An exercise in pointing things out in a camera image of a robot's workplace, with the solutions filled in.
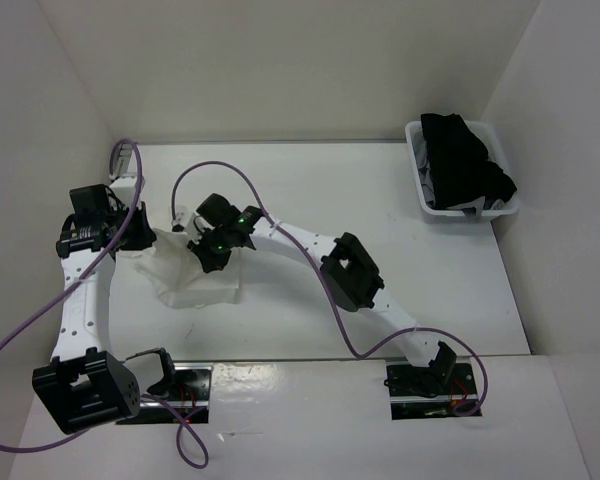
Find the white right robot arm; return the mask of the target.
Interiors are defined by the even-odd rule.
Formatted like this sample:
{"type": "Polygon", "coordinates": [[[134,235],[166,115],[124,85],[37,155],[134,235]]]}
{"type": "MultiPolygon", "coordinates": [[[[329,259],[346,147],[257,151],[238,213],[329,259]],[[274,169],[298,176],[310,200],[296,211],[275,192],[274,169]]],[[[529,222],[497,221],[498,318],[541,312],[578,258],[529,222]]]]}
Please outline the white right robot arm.
{"type": "Polygon", "coordinates": [[[416,320],[391,297],[380,270],[360,240],[313,233],[282,222],[263,208],[239,210],[219,194],[210,195],[187,221],[187,248],[206,273],[227,266],[233,251],[249,248],[303,263],[313,269],[354,358],[370,357],[392,341],[412,368],[407,392],[424,398],[442,393],[453,380],[457,355],[443,341],[426,337],[416,320]],[[356,350],[345,331],[343,312],[359,313],[389,329],[389,337],[366,352],[356,350]]]}

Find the white pleated skirt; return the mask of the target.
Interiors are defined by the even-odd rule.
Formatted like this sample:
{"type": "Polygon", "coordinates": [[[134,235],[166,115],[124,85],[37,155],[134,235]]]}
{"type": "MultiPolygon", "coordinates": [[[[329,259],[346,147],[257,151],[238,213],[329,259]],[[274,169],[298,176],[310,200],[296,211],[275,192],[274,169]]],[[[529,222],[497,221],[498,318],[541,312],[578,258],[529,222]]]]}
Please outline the white pleated skirt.
{"type": "Polygon", "coordinates": [[[172,309],[235,304],[241,286],[241,257],[233,254],[221,271],[204,273],[199,259],[187,249],[182,233],[155,230],[157,239],[142,251],[119,251],[125,261],[152,285],[154,297],[172,309]]]}

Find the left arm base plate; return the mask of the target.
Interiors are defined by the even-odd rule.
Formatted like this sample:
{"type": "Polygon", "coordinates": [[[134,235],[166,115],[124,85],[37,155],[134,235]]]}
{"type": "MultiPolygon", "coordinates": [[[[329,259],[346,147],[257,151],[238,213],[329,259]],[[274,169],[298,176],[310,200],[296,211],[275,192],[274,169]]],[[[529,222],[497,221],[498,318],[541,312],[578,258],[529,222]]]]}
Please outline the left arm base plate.
{"type": "MultiPolygon", "coordinates": [[[[211,396],[211,364],[177,362],[175,364],[175,383],[154,393],[154,396],[166,401],[189,424],[207,424],[211,396]]],[[[121,420],[117,425],[159,425],[177,424],[173,415],[159,402],[143,400],[138,416],[121,420]]]]}

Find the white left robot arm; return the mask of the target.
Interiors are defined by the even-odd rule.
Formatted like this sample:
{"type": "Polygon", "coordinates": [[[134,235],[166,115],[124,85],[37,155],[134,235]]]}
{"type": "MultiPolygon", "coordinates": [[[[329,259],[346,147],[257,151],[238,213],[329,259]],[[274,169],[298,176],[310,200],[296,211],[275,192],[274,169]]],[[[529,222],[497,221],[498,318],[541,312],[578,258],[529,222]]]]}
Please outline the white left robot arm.
{"type": "Polygon", "coordinates": [[[119,360],[111,347],[116,255],[141,252],[156,240],[141,189],[140,181],[119,178],[70,192],[74,211],[56,243],[68,295],[51,361],[32,375],[35,393],[67,435],[134,418],[143,395],[164,400],[178,390],[179,375],[165,349],[119,360]]]}

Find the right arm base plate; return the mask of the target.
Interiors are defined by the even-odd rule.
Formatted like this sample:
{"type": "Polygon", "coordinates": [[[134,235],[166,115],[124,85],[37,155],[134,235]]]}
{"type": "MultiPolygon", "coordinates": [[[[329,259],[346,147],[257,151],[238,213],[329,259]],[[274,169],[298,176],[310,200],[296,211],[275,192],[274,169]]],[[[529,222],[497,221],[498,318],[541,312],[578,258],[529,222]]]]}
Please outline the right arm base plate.
{"type": "Polygon", "coordinates": [[[466,360],[455,364],[444,385],[425,379],[423,369],[407,362],[388,362],[384,386],[393,421],[458,417],[479,399],[473,368],[466,360]]]}

